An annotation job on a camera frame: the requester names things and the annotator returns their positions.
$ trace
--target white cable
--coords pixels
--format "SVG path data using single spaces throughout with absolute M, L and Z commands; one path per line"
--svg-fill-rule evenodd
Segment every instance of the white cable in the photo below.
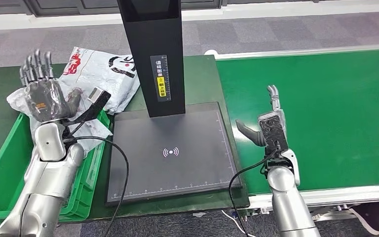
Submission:
M 222 213 L 223 213 L 225 216 L 227 216 L 228 218 L 230 218 L 232 221 L 234 221 L 234 222 L 236 223 L 237 227 L 239 228 L 239 230 L 242 231 L 242 233 L 245 234 L 245 232 L 242 230 L 242 228 L 239 226 L 239 224 L 237 223 L 237 221 L 236 221 L 233 217 L 227 215 L 227 214 L 225 213 L 225 211 L 223 211 L 223 210 L 222 210 Z

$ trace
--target black stand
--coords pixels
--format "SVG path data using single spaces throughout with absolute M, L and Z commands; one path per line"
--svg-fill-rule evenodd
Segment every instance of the black stand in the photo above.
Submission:
M 117 0 L 150 117 L 185 113 L 180 0 Z

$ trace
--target black device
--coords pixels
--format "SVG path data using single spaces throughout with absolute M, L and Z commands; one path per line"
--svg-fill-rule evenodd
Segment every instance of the black device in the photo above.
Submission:
M 70 126 L 73 124 L 83 123 L 96 119 L 110 98 L 111 94 L 98 87 L 95 87 L 88 97 L 88 100 L 92 102 L 91 106 L 75 120 L 66 121 L 63 123 L 63 125 Z
M 237 172 L 219 103 L 185 105 L 180 0 L 117 0 L 147 111 L 114 118 L 106 205 L 224 190 Z M 237 178 L 232 187 L 241 187 Z
M 114 142 L 130 157 L 125 202 L 225 190 L 237 172 L 217 102 L 187 105 L 186 113 L 150 118 L 146 110 L 115 116 Z M 121 198 L 126 165 L 112 151 L 107 205 Z M 236 179 L 232 187 L 240 188 Z
M 117 0 L 150 117 L 185 113 L 180 0 Z

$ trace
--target wireless charging symbol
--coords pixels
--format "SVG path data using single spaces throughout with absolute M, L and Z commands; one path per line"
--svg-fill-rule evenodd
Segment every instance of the wireless charging symbol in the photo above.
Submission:
M 176 157 L 179 155 L 179 150 L 175 147 L 173 150 L 163 149 L 163 156 L 168 157 L 168 155 L 174 154 Z

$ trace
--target label sticker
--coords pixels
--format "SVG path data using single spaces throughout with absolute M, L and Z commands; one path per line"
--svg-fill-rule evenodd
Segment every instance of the label sticker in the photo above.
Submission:
M 170 101 L 171 91 L 169 87 L 168 59 L 166 55 L 151 56 L 154 84 L 157 87 L 158 102 Z

